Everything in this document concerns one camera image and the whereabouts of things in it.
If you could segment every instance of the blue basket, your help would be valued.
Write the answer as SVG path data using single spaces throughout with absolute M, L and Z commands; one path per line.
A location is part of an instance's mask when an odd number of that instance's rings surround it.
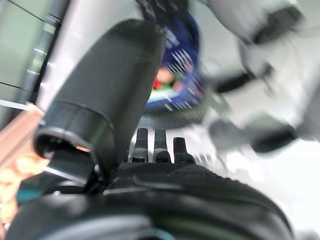
M 180 19 L 174 19 L 175 29 L 164 27 L 166 31 L 166 49 L 162 67 L 172 73 L 183 75 L 183 85 L 179 91 L 172 90 L 161 99 L 149 99 L 147 111 L 181 110 L 192 108 L 201 103 L 204 93 L 204 80 L 199 69 L 199 31 L 194 18 L 187 13 L 188 26 Z

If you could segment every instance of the person's hand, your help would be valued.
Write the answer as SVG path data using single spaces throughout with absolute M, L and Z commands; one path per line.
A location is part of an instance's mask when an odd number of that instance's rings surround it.
M 6 235 L 5 226 L 0 218 L 0 240 L 4 240 Z

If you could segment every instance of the white floor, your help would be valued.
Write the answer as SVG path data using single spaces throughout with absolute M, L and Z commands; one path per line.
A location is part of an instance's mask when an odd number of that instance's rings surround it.
M 217 75 L 241 67 L 237 41 L 219 24 L 206 6 L 193 0 L 192 14 L 202 35 L 201 60 L 207 72 Z M 260 114 L 296 125 L 307 104 L 308 90 L 320 71 L 320 0 L 300 0 L 306 16 L 301 33 L 289 33 L 261 52 L 277 69 L 270 95 L 263 82 L 225 95 L 230 111 L 222 115 L 208 111 L 202 125 L 169 130 L 167 142 L 185 137 L 188 151 L 197 162 L 225 177 L 238 179 L 271 197 L 288 215 L 295 229 L 320 234 L 320 144 L 296 141 L 274 153 L 256 155 L 249 147 L 219 151 L 208 135 L 208 126 L 218 118 L 229 119 L 242 127 Z M 46 110 L 69 73 L 90 46 L 120 20 L 137 18 L 133 0 L 78 0 L 65 21 L 57 48 L 49 61 L 49 71 L 41 85 L 38 105 Z M 150 130 L 149 139 L 153 139 Z

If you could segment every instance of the blurry object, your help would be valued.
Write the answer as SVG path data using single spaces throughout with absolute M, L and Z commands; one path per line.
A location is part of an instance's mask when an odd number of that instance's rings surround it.
M 204 79 L 199 70 L 199 33 L 187 0 L 137 0 L 145 20 L 166 33 L 166 48 L 147 112 L 188 109 L 201 103 Z
M 231 121 L 215 121 L 209 127 L 209 135 L 220 153 L 246 144 L 251 144 L 256 152 L 266 153 L 296 139 L 293 127 L 267 114 L 256 116 L 242 128 Z
M 36 155 L 33 133 L 43 117 L 33 105 L 0 133 L 0 219 L 10 223 L 17 211 L 16 194 L 23 179 L 39 174 L 48 160 Z
M 239 39 L 239 54 L 245 73 L 216 83 L 224 93 L 273 73 L 272 66 L 259 53 L 266 44 L 292 30 L 303 15 L 291 0 L 209 0 L 208 5 L 220 23 Z

